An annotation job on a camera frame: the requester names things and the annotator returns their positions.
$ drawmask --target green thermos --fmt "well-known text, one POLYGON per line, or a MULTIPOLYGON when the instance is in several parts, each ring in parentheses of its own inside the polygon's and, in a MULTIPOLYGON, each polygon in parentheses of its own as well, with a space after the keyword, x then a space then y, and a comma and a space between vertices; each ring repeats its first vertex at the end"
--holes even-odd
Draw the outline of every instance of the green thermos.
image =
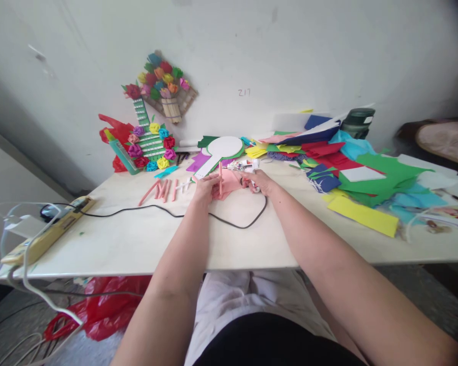
POLYGON ((368 127, 374 115, 373 108, 354 108, 350 110, 340 129, 348 132, 355 139, 364 140, 368 135, 368 127))

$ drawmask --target white pants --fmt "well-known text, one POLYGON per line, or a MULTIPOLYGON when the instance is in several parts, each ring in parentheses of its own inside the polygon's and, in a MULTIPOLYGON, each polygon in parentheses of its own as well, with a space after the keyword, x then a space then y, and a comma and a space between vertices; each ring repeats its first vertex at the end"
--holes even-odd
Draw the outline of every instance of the white pants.
POLYGON ((231 321, 259 312, 280 315, 316 336, 336 342, 295 270, 213 272, 205 277, 198 295, 185 366, 192 366, 231 321))

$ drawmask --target right hand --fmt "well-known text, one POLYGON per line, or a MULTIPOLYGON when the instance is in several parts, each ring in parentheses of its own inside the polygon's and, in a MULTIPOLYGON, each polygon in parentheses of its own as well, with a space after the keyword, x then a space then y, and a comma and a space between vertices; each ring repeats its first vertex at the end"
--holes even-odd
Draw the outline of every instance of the right hand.
POLYGON ((277 183, 260 169, 255 170, 254 174, 241 172, 241 176, 245 179, 252 180, 261 189, 261 192, 267 197, 270 195, 274 187, 277 186, 277 183))

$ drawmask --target white table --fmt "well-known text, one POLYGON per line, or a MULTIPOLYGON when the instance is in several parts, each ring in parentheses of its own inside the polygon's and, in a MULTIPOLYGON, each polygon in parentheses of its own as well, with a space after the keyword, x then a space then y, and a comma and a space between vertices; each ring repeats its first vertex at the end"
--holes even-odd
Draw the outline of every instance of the white table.
MULTIPOLYGON (((185 169, 192 160, 185 160, 168 178, 185 182, 191 173, 185 169)), ((458 261, 458 230, 430 234, 422 225, 411 231, 413 243, 392 239, 329 210, 327 203, 308 183, 299 169, 285 162, 261 164, 305 207, 329 225, 372 264, 427 263, 458 261)), ((110 214, 121 208, 137 207, 139 200, 153 184, 157 172, 135 176, 114 174, 91 196, 97 203, 89 213, 110 214)), ((185 213, 194 193, 177 194, 177 200, 166 204, 151 193, 144 205, 158 204, 176 215, 185 213)), ((239 226, 246 226, 261 211, 262 194, 248 189, 237 190, 224 201, 211 204, 210 212, 239 226)), ((271 202, 249 229, 241 230, 210 218, 210 256, 208 270, 242 270, 293 268, 292 256, 271 202)), ((89 276, 146 275, 154 272, 166 246, 181 219, 175 219, 157 208, 122 212, 111 218, 81 218, 38 262, 30 266, 30 278, 67 278, 89 276)), ((312 237, 302 238, 312 245, 312 237)), ((8 268, 4 267, 3 279, 8 268)), ((16 271, 21 277, 22 269, 16 271)))

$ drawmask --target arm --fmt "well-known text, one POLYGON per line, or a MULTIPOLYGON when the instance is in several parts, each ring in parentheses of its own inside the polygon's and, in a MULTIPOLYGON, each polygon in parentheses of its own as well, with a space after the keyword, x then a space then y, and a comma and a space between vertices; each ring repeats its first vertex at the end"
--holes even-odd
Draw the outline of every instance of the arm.
POLYGON ((373 364, 458 363, 457 342, 287 191, 256 172, 243 175, 270 198, 292 254, 373 364))
POLYGON ((111 363, 183 365, 209 255, 209 203, 220 177, 197 184, 185 217, 156 267, 111 363))

